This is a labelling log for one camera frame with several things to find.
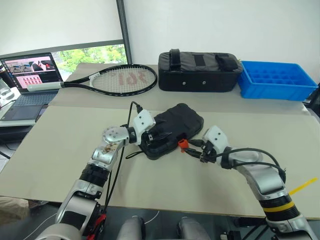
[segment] tennis racket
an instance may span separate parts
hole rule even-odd
[[[82,84],[89,81],[89,86]],[[102,71],[73,81],[48,82],[28,85],[29,92],[61,88],[82,88],[96,93],[125,97],[142,94],[157,84],[156,72],[145,65],[125,64],[108,67]]]

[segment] red component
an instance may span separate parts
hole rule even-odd
[[[91,235],[88,235],[86,237],[86,240],[95,240],[96,239],[96,233],[97,233],[97,230],[99,228],[99,225],[101,223],[103,223],[107,218],[107,215],[106,214],[101,214],[100,217],[98,217],[98,219],[95,221],[95,224],[94,224],[94,229],[93,229],[93,232]]]
[[[189,148],[188,140],[187,139],[181,139],[178,141],[178,145],[181,148],[181,152],[184,153],[184,149]]]

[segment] white cable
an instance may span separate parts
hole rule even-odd
[[[35,231],[37,231],[38,230],[38,228],[40,228],[41,227],[41,225],[42,224],[44,224],[48,219],[50,219],[50,218],[52,218],[53,216],[55,216],[55,215],[57,215],[56,213],[55,214],[53,214],[52,216],[50,216],[50,217],[48,217],[46,220],[44,220],[42,223],[40,223],[40,225],[35,229],[35,230],[33,230],[33,232],[32,233],[30,233],[28,236],[26,236],[24,239],[22,239],[22,240],[26,240],[27,238],[29,238],[32,234],[34,234],[35,233]]]
[[[155,219],[155,218],[158,216],[159,213],[160,213],[160,211],[158,210],[158,212],[156,213],[156,215],[155,215],[153,218],[151,218],[149,221],[145,222],[144,224],[150,223],[153,219]]]

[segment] black storage case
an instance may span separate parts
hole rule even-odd
[[[204,126],[204,119],[185,103],[179,103],[154,117],[156,125],[141,136],[139,147],[151,160],[170,153],[177,148],[182,139],[191,139]],[[161,140],[150,144],[149,134],[154,137],[171,133]]]
[[[241,63],[230,53],[171,49],[159,56],[159,88],[177,92],[228,92],[242,71]]]

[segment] green trees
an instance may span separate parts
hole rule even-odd
[[[123,44],[72,49],[59,52],[58,68],[73,72],[79,63],[126,64]]]

